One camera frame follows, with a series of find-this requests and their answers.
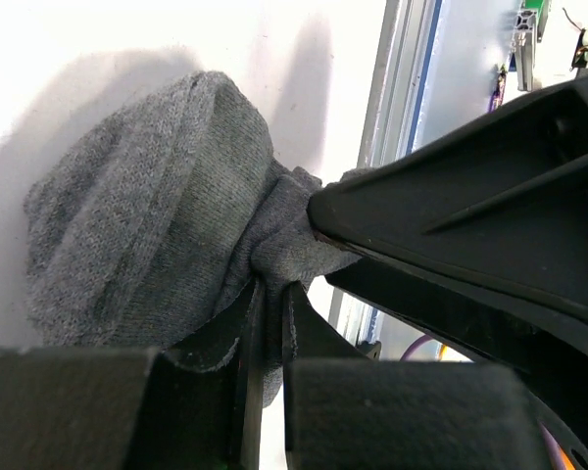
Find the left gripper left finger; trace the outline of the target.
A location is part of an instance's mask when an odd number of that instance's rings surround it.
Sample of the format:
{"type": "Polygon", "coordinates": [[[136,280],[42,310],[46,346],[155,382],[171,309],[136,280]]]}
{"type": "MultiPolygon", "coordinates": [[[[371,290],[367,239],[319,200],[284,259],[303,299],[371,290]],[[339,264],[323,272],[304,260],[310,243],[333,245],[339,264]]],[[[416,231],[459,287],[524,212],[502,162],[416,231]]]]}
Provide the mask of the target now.
{"type": "Polygon", "coordinates": [[[255,469],[265,289],[161,352],[0,349],[0,469],[255,469]]]}

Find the grey sock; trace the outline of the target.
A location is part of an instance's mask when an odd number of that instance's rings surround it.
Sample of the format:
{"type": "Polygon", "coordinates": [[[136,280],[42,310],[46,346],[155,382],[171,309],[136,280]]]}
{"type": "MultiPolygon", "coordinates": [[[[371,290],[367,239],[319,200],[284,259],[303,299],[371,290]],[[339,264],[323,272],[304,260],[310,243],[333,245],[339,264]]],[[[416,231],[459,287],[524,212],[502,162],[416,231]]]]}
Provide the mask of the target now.
{"type": "Polygon", "coordinates": [[[31,187],[29,318],[47,346],[167,349],[262,278],[271,404],[284,289],[356,259],[313,234],[321,187],[274,158],[264,118],[228,76],[185,76],[104,118],[31,187]]]}

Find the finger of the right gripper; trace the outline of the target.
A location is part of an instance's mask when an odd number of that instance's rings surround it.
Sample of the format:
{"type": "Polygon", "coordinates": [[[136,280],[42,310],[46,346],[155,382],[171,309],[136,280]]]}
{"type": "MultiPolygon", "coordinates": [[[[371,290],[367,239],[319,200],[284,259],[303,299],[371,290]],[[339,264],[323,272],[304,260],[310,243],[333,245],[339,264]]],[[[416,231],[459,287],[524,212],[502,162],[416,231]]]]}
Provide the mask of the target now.
{"type": "Polygon", "coordinates": [[[474,361],[512,369],[539,419],[588,469],[588,325],[539,305],[363,258],[327,282],[474,361]]]}
{"type": "Polygon", "coordinates": [[[588,76],[331,185],[308,214],[338,244],[588,324],[588,76]]]}

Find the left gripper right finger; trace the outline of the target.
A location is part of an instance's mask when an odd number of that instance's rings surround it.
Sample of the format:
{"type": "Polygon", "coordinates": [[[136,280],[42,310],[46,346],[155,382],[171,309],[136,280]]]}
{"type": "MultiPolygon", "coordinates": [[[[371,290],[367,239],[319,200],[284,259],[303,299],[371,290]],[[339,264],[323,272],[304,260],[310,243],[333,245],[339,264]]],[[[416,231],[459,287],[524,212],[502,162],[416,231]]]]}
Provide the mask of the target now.
{"type": "Polygon", "coordinates": [[[311,306],[282,302],[285,449],[292,469],[545,469],[549,455],[512,371],[373,360],[311,306]]]}

